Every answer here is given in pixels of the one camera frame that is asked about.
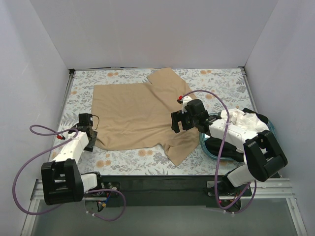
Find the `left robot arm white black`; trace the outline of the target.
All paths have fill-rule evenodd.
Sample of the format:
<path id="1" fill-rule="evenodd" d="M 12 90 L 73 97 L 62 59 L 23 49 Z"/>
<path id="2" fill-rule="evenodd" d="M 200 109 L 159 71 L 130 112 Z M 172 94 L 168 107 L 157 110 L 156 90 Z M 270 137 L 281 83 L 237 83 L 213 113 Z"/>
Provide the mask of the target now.
<path id="1" fill-rule="evenodd" d="M 47 205 L 79 202 L 85 193 L 98 197 L 104 193 L 105 185 L 98 172 L 81 174 L 78 162 L 85 152 L 92 152 L 97 131 L 93 129 L 93 115 L 79 114 L 78 123 L 68 131 L 69 142 L 51 161 L 41 166 L 44 201 Z"/>

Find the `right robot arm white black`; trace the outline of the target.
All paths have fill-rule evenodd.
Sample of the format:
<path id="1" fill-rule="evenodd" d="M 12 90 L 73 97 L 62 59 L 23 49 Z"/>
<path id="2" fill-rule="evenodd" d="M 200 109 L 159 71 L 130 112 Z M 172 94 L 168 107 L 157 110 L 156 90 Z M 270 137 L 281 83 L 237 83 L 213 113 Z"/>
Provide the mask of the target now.
<path id="1" fill-rule="evenodd" d="M 213 191 L 218 190 L 232 196 L 242 185 L 255 180 L 265 182 L 288 164 L 282 148 L 270 130 L 259 132 L 228 123 L 230 112 L 222 111 L 220 115 L 210 115 L 199 99 L 192 100 L 187 96 L 182 105 L 181 110 L 171 113 L 171 128 L 175 133 L 179 133 L 180 129 L 187 131 L 197 128 L 200 133 L 209 136 L 208 142 L 223 141 L 243 155 L 243 165 L 225 174 L 212 187 Z"/>

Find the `beige t shirt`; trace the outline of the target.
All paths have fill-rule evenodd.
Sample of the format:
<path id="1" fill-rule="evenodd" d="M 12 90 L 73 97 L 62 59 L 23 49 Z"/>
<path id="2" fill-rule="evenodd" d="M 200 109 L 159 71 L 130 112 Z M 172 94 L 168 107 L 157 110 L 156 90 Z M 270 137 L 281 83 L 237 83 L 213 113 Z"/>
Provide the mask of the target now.
<path id="1" fill-rule="evenodd" d="M 188 84 L 171 68 L 160 69 L 145 83 L 95 85 L 92 114 L 100 118 L 95 145 L 104 150 L 131 150 L 161 145 L 178 166 L 199 144 L 196 128 L 175 133 L 171 113 L 180 111 Z"/>

